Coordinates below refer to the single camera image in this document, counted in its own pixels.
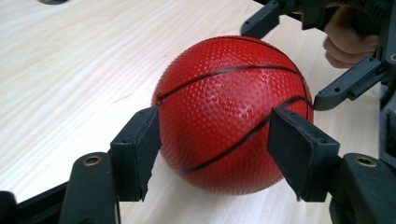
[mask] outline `red ball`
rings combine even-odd
[[[272,107],[313,120],[310,92],[294,63],[242,36],[207,39],[184,51],[165,70],[152,103],[169,166],[221,194],[256,192],[282,178],[267,152]]]

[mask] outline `tabletop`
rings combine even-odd
[[[178,54],[239,35],[262,5],[250,0],[0,1],[0,190],[18,202],[67,181],[73,162],[108,151]],[[324,58],[325,34],[281,17],[263,40],[285,52],[315,94],[345,70]],[[379,89],[315,111],[340,156],[377,157]],[[123,223],[331,223],[325,203],[297,202],[285,180],[243,196],[218,195],[181,179],[158,155],[143,203],[121,203]]]

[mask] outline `basketball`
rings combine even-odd
[[[185,50],[164,71],[152,104],[159,107],[164,160],[194,186],[218,194],[249,194],[282,179],[267,152],[272,107],[313,121],[296,65],[244,36],[210,38]]]

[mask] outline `dimpled red surface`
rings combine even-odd
[[[161,153],[169,166],[221,194],[256,192],[282,178],[266,151],[273,106],[313,120],[296,66],[274,47],[242,36],[184,51],[165,70],[152,103],[160,110]]]

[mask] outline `ball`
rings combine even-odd
[[[282,178],[267,152],[272,107],[313,120],[296,65],[275,47],[243,36],[210,38],[185,50],[164,71],[152,104],[159,107],[160,151],[168,165],[196,187],[229,195]]]

